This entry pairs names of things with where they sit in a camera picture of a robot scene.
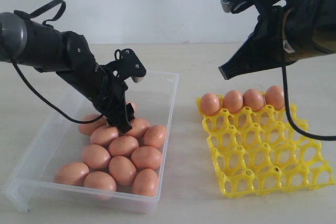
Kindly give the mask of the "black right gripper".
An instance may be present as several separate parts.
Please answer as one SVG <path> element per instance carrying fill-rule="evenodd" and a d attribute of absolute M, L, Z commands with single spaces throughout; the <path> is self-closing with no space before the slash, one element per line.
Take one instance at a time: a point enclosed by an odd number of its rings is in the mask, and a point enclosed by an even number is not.
<path fill-rule="evenodd" d="M 283 48 L 284 9 L 276 6 L 269 18 L 260 18 L 253 33 L 233 56 L 218 67 L 225 80 L 243 74 L 289 66 L 296 60 L 287 58 Z"/>

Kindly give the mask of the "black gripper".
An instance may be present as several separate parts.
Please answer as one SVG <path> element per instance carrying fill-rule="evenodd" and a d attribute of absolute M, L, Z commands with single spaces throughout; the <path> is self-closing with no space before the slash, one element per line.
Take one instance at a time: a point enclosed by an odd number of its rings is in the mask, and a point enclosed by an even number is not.
<path fill-rule="evenodd" d="M 106 117 L 109 125 L 126 133 L 132 129 L 130 121 L 135 119 L 137 106 L 135 103 L 125 103 L 125 82 L 117 70 L 97 66 L 95 72 L 100 74 L 102 85 L 94 107 Z"/>

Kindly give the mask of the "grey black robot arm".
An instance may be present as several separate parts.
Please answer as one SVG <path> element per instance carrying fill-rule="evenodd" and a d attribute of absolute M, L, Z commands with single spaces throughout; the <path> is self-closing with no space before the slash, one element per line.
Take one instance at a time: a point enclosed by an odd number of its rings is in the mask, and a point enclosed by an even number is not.
<path fill-rule="evenodd" d="M 24 19 L 1 13 L 1 61 L 55 72 L 87 98 L 108 123 L 121 132 L 131 130 L 134 109 L 125 102 L 127 78 L 139 82 L 146 75 L 132 49 L 117 50 L 115 60 L 100 65 L 83 35 L 59 32 Z"/>

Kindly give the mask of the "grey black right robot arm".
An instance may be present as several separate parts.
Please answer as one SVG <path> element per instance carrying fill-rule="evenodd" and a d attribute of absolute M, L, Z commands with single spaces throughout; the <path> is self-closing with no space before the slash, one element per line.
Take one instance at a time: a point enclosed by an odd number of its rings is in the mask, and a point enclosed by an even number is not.
<path fill-rule="evenodd" d="M 335 0 L 220 0 L 224 12 L 255 6 L 254 31 L 219 70 L 226 80 L 335 53 Z"/>

